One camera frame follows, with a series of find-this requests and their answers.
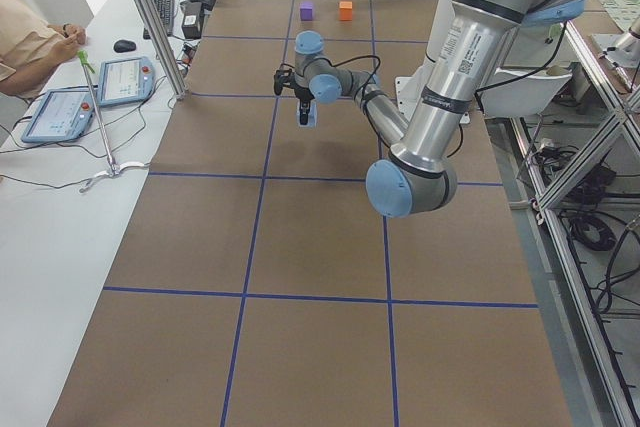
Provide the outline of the operator forearm beige sleeve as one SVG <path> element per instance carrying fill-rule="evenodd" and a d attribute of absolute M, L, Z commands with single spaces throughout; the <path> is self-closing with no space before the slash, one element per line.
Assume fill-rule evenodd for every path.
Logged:
<path fill-rule="evenodd" d="M 1 80 L 47 58 L 63 36 L 20 0 L 1 0 Z"/>

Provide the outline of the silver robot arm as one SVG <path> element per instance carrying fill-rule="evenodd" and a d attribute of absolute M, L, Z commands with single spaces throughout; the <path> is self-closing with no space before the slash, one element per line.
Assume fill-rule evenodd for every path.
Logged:
<path fill-rule="evenodd" d="M 386 217 L 437 210 L 457 188 L 446 149 L 505 33 L 524 23 L 573 19 L 583 12 L 585 1 L 451 0 L 453 19 L 411 117 L 393 104 L 373 74 L 334 66 L 315 31 L 297 35 L 295 65 L 275 74 L 274 91 L 294 90 L 302 123 L 314 103 L 352 98 L 388 148 L 387 158 L 367 171 L 372 206 Z"/>

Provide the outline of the operator hand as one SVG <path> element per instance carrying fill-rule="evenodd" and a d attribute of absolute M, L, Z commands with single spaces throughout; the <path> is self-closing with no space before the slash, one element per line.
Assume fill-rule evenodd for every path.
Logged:
<path fill-rule="evenodd" d="M 54 66 L 60 65 L 74 58 L 80 47 L 86 44 L 86 31 L 84 27 L 76 24 L 48 25 L 49 28 L 63 36 L 47 55 Z"/>

